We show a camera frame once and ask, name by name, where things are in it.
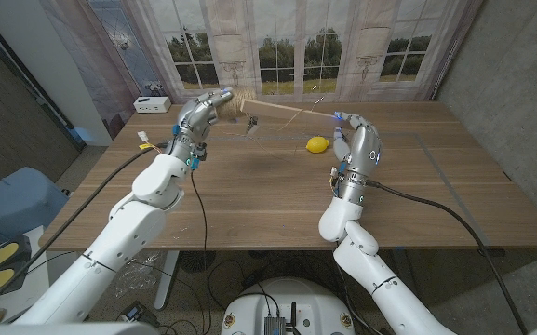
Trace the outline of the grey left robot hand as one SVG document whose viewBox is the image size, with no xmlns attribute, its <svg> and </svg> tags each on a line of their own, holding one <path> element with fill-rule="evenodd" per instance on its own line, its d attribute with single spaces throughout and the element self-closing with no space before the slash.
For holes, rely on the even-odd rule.
<svg viewBox="0 0 537 335">
<path fill-rule="evenodd" d="M 234 95 L 234 90 L 228 87 L 205 92 L 186 102 L 178 114 L 177 134 L 164 154 L 185 162 L 195 147 L 208 136 L 210 127 L 218 122 L 217 108 L 230 101 Z"/>
</svg>

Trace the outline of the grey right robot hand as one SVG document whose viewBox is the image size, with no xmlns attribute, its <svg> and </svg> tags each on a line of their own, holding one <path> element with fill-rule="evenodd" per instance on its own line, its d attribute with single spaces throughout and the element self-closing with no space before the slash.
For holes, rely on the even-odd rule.
<svg viewBox="0 0 537 335">
<path fill-rule="evenodd" d="M 334 116 L 348 122 L 355 133 L 347 141 L 340 127 L 334 130 L 333 149 L 340 164 L 333 174 L 332 188 L 338 198 L 362 206 L 369 176 L 381 156 L 379 132 L 361 115 L 335 112 Z"/>
</svg>

